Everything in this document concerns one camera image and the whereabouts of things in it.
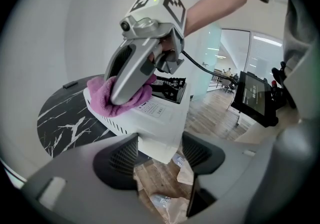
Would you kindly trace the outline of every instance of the glass door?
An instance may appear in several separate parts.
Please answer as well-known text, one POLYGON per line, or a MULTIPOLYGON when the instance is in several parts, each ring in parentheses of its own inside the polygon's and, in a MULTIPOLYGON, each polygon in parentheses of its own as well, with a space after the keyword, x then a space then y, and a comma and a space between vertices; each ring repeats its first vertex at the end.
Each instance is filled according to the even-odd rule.
MULTIPOLYGON (((214 71, 215 69, 217 55, 220 48, 221 31, 221 28, 216 23, 209 25, 209 33, 205 39, 205 48, 203 48, 202 53, 199 53, 202 55, 202 61, 200 64, 209 71, 214 71)), ((205 97, 210 81, 213 77, 211 74, 200 69, 197 69, 197 74, 198 80, 192 101, 199 101, 205 97)))

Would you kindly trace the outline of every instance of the black monitor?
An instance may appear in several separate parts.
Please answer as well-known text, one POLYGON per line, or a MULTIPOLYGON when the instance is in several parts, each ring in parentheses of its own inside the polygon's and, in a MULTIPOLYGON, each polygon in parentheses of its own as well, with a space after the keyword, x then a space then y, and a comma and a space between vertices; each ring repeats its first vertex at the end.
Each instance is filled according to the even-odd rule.
POLYGON ((264 127, 278 123, 273 106, 271 86, 253 73, 240 73, 239 84, 231 106, 248 115, 264 127))

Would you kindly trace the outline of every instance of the white plastic casing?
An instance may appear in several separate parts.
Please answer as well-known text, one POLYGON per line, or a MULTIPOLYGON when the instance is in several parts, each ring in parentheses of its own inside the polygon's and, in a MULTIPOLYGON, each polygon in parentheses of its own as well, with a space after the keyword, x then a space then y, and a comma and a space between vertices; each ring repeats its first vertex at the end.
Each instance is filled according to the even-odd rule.
POLYGON ((161 23, 173 23, 184 38, 187 10, 181 0, 136 0, 125 16, 129 15, 136 21, 148 17, 161 23))
POLYGON ((117 136, 138 133, 138 149, 167 164, 177 151, 185 128, 190 103, 190 89, 186 86, 180 104, 152 96, 145 104, 114 118, 103 117, 91 109, 88 88, 83 95, 88 110, 108 129, 117 136))

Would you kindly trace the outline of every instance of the black marble table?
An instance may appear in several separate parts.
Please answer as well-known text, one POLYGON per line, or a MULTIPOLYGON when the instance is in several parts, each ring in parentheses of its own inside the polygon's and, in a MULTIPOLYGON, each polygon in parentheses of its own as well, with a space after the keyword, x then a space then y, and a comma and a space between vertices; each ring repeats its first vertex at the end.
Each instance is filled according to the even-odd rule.
MULTIPOLYGON (((61 87, 43 105, 37 132, 42 146, 51 157, 74 147, 116 136, 87 109, 83 90, 93 77, 79 79, 76 85, 67 89, 61 87)), ((136 165, 148 159, 139 151, 136 165)))

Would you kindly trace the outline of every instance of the microfiber cloth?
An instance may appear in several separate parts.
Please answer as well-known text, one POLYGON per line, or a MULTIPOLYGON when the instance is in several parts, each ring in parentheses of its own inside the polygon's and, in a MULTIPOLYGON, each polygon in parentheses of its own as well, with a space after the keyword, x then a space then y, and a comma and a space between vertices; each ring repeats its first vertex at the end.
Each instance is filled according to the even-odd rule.
POLYGON ((113 105, 110 101, 110 96, 116 81, 116 76, 109 78, 107 81, 104 81, 103 77, 95 77, 86 83, 91 96, 90 107, 104 117, 116 117, 123 112, 147 102, 152 94, 150 85, 156 81, 156 78, 157 76, 152 74, 127 103, 123 105, 113 105))

